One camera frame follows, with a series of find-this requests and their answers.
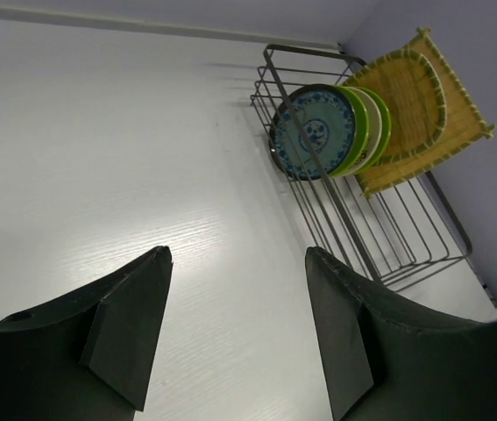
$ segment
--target black object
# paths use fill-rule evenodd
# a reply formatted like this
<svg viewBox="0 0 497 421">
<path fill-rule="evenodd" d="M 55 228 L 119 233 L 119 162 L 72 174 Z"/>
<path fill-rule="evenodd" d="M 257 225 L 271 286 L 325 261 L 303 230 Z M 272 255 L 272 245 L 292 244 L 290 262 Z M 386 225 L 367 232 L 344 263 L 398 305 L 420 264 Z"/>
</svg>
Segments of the black object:
<svg viewBox="0 0 497 421">
<path fill-rule="evenodd" d="M 131 421 L 145 407 L 172 255 L 156 247 L 104 278 L 0 322 L 0 421 Z"/>
<path fill-rule="evenodd" d="M 318 247 L 306 268 L 336 421 L 497 420 L 497 321 L 423 307 Z"/>
</svg>

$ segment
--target wire shelf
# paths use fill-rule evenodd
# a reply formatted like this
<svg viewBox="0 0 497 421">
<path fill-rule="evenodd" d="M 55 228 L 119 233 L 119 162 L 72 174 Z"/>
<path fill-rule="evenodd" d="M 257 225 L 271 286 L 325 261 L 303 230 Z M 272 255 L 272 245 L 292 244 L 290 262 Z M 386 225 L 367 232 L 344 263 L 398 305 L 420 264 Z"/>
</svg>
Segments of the wire shelf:
<svg viewBox="0 0 497 421">
<path fill-rule="evenodd" d="M 276 66 L 278 55 L 287 63 L 297 55 L 297 66 Z M 306 244 L 321 246 L 348 266 L 396 291 L 428 279 L 472 253 L 472 243 L 431 172 L 385 190 L 367 200 L 355 177 L 330 178 L 318 160 L 289 94 L 310 83 L 339 84 L 351 75 L 352 66 L 366 63 L 358 57 L 291 46 L 270 45 L 266 64 L 258 68 L 251 105 L 266 132 L 266 142 L 278 176 L 296 203 L 292 217 L 302 229 Z M 319 61 L 324 63 L 316 69 Z M 275 155 L 270 129 L 282 120 L 284 104 L 300 139 L 320 173 L 319 180 L 286 176 Z M 298 164 L 307 170 L 303 161 Z"/>
</svg>

